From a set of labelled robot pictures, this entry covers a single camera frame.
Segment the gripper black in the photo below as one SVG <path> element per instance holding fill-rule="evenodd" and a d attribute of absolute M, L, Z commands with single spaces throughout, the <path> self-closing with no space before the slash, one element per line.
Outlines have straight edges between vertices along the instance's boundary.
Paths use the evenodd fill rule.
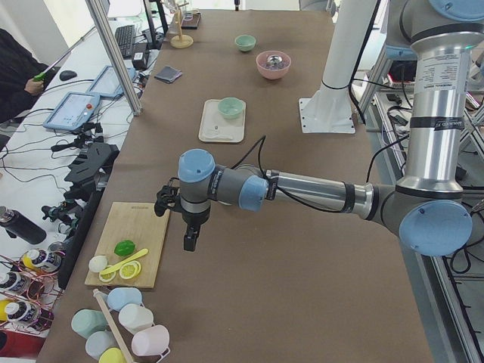
<path fill-rule="evenodd" d="M 183 249 L 184 251 L 194 252 L 196 250 L 200 227 L 209 219 L 210 201 L 205 200 L 200 203 L 194 203 L 181 199 L 181 207 L 182 218 L 187 223 Z"/>

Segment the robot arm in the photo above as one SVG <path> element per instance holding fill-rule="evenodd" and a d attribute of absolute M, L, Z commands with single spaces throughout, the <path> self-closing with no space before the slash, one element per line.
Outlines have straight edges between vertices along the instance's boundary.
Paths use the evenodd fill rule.
<path fill-rule="evenodd" d="M 481 1 L 394 1 L 388 33 L 417 55 L 414 103 L 404 175 L 394 186 L 354 185 L 276 170 L 217 165 L 201 149 L 178 163 L 178 200 L 194 250 L 212 202 L 257 211 L 263 200 L 289 197 L 328 213 L 354 213 L 385 226 L 410 249 L 445 256 L 468 242 L 471 213 L 455 172 L 470 52 L 483 40 Z"/>

